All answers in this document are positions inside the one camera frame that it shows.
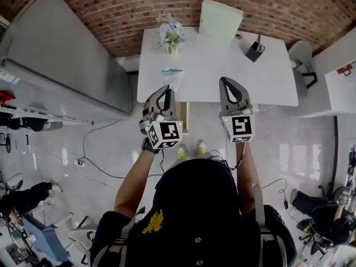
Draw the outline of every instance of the black and white marker cube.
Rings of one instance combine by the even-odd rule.
[[[230,142],[247,142],[254,136],[255,116],[252,114],[222,117],[221,123]]]
[[[182,121],[153,121],[146,128],[147,136],[154,149],[174,147],[182,140]]]

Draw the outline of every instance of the white table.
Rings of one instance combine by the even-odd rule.
[[[175,94],[176,102],[220,102],[219,79],[232,78],[244,86],[251,103],[297,106],[296,87],[285,44],[282,40],[261,37],[264,53],[253,63],[244,52],[257,34],[241,32],[229,48],[199,35],[197,28],[184,27],[186,43],[176,55],[160,53],[157,29],[146,29],[141,49],[138,102],[162,87],[161,69],[179,67],[185,73]]]

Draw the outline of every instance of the white flowers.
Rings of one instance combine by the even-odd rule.
[[[174,20],[169,14],[158,16],[157,21],[161,23],[158,30],[161,50],[169,54],[177,51],[185,42],[182,24]]]

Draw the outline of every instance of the plastic bag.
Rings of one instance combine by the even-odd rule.
[[[163,83],[169,85],[169,88],[177,92],[184,70],[180,68],[166,68],[161,70]]]

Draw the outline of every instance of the tiled floor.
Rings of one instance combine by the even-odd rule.
[[[196,143],[204,139],[209,150],[218,150],[228,159],[230,166],[235,165],[235,148],[227,145],[225,133],[220,125],[217,103],[192,103],[190,107],[189,135],[183,143],[190,155],[193,155]],[[141,106],[136,104],[131,118],[89,134],[85,141],[86,155],[104,171],[125,177],[140,153],[143,135],[138,122],[141,119]],[[98,222],[102,214],[112,209],[115,190],[121,179],[113,179],[96,169],[89,162],[85,167],[74,166],[75,158],[83,155],[84,135],[106,124],[94,127],[86,125],[67,126],[58,131],[32,132],[25,129],[11,133],[13,150],[10,154],[0,149],[0,168],[5,178],[23,172],[24,189],[42,181],[55,180],[64,189],[62,195],[56,195],[56,209],[46,208],[46,222],[55,221],[60,215],[73,212],[73,225],[88,215]],[[29,136],[26,145],[25,135]],[[329,117],[297,119],[289,118],[281,107],[274,107],[256,114],[256,134],[251,142],[254,160],[262,185],[278,178],[286,178],[286,190],[289,199],[292,187],[301,189],[309,195],[319,196],[319,184],[326,185],[332,175],[334,155],[333,119]],[[164,168],[169,167],[176,157],[176,150],[166,150]],[[156,156],[151,168],[152,174],[160,174],[159,162],[162,155]],[[92,182],[86,178],[102,182]],[[147,183],[142,206],[150,208],[154,187],[158,176],[150,177]],[[296,222],[286,214],[284,195],[279,189],[285,183],[279,181],[263,190],[266,204],[273,205],[283,216],[297,247]],[[290,208],[290,214],[297,220],[304,216]],[[61,235],[65,241],[66,234]],[[80,258],[75,253],[74,261]]]

